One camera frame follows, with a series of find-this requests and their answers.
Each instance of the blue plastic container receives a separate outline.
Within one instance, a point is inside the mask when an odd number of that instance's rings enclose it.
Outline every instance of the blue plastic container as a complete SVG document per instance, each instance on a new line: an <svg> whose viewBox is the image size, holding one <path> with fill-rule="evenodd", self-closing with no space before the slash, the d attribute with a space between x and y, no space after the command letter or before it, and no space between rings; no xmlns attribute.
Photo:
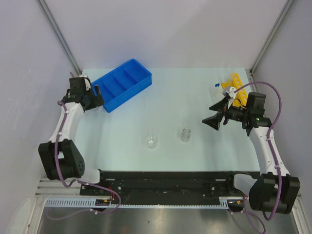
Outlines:
<svg viewBox="0 0 312 234"><path fill-rule="evenodd" d="M152 84L152 73L135 59L131 59L96 81L109 113Z"/></svg>

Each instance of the blue object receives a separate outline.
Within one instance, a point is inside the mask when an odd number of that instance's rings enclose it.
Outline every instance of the blue object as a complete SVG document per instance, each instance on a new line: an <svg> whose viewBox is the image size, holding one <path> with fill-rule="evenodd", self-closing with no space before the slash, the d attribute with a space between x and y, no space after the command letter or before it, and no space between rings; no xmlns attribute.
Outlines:
<svg viewBox="0 0 312 234"><path fill-rule="evenodd" d="M98 85L109 113L152 84L152 73L135 59L131 59L92 82Z"/></svg>

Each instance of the white wall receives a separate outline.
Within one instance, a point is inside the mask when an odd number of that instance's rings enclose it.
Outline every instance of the white wall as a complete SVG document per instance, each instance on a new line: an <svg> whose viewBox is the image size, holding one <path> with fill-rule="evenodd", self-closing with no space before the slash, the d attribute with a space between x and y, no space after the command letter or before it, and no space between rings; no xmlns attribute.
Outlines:
<svg viewBox="0 0 312 234"><path fill-rule="evenodd" d="M251 68L286 0L47 0L83 68Z"/></svg>
<svg viewBox="0 0 312 234"><path fill-rule="evenodd" d="M312 1L298 0L255 73L280 91L282 114L274 129L280 155L301 182L301 193L312 216ZM266 110L276 116L276 95L268 94Z"/></svg>
<svg viewBox="0 0 312 234"><path fill-rule="evenodd" d="M38 145L60 114L72 67L35 0L0 2L0 233L44 174Z"/></svg>

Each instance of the clear glass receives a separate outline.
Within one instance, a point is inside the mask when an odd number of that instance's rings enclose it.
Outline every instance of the clear glass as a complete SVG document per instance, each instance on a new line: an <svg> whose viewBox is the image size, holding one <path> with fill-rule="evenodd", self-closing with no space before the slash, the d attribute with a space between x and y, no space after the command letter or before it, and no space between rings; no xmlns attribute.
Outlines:
<svg viewBox="0 0 312 234"><path fill-rule="evenodd" d="M181 140L183 142L188 142L190 140L190 137L191 137L191 130L189 128L184 128L182 132Z"/></svg>
<svg viewBox="0 0 312 234"><path fill-rule="evenodd" d="M153 149L157 146L158 138L155 134L149 134L147 136L147 147Z"/></svg>

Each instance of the blue tray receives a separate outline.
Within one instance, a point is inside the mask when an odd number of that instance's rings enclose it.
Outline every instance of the blue tray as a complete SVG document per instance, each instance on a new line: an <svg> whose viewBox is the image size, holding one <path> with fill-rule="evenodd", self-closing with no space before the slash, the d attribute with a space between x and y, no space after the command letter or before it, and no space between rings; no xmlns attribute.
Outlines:
<svg viewBox="0 0 312 234"><path fill-rule="evenodd" d="M152 73L135 59L131 59L96 81L109 113L152 84Z"/></svg>

